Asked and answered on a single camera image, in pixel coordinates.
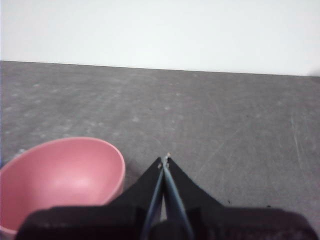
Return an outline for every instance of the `gray tabletop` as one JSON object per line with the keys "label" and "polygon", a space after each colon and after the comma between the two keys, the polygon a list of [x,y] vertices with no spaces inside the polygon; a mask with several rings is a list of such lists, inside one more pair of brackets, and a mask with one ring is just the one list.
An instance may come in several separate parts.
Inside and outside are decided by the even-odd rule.
{"label": "gray tabletop", "polygon": [[320,78],[1,62],[2,165],[46,141],[114,144],[125,187],[171,152],[228,206],[304,214],[320,233]]}

